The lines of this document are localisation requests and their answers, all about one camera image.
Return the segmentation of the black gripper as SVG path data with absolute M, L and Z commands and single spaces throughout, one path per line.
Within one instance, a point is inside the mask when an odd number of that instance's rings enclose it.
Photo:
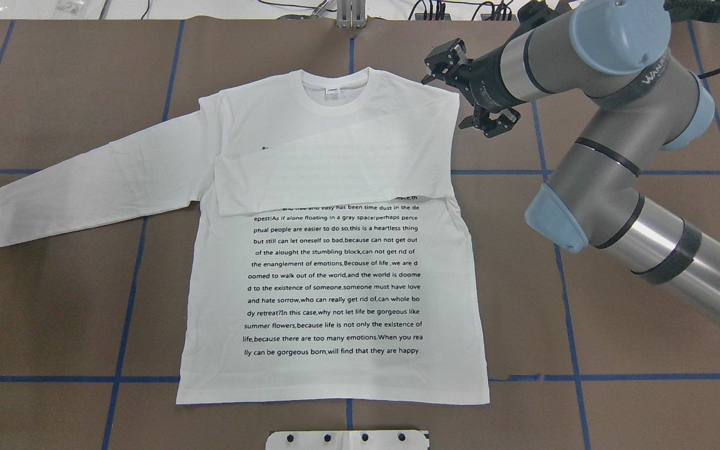
M 475 107 L 472 115 L 465 117 L 458 128 L 476 128 L 491 139 L 511 131 L 521 115 L 513 108 L 514 96 L 504 85 L 501 60 L 503 47 L 494 49 L 477 59 L 468 60 L 462 38 L 454 38 L 436 46 L 424 60 L 427 75 L 422 84 L 440 80 L 449 86 L 461 86 L 464 94 Z

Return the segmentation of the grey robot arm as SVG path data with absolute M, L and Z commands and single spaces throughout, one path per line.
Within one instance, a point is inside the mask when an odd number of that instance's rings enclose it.
M 516 106 L 580 89 L 597 113 L 529 205 L 525 220 L 572 253 L 595 247 L 648 284 L 668 286 L 720 324 L 720 242 L 643 196 L 634 183 L 659 151 L 708 128 L 714 102 L 669 52 L 672 8 L 699 1 L 586 1 L 545 7 L 477 59 L 463 40 L 432 49 L 424 83 L 456 88 L 474 112 L 460 124 L 485 136 L 515 125 Z

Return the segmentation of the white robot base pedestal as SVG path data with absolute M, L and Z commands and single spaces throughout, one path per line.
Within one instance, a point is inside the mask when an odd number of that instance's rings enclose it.
M 273 432 L 266 449 L 429 449 L 429 433 L 415 429 Z

